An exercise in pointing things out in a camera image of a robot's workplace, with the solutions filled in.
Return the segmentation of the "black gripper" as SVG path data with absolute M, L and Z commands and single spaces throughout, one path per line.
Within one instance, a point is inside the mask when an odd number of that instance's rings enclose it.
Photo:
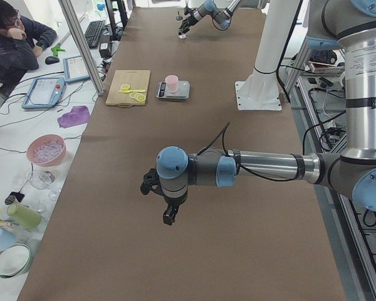
M 185 25 L 181 24 L 178 29 L 178 34 L 186 34 L 190 27 L 198 23 L 198 20 L 195 18 L 195 13 L 197 12 L 196 9 L 185 9 L 184 10 L 184 23 Z
M 172 220 L 176 219 L 179 206 L 184 203 L 184 198 L 165 198 L 167 209 L 163 213 L 163 222 L 166 225 L 172 225 Z

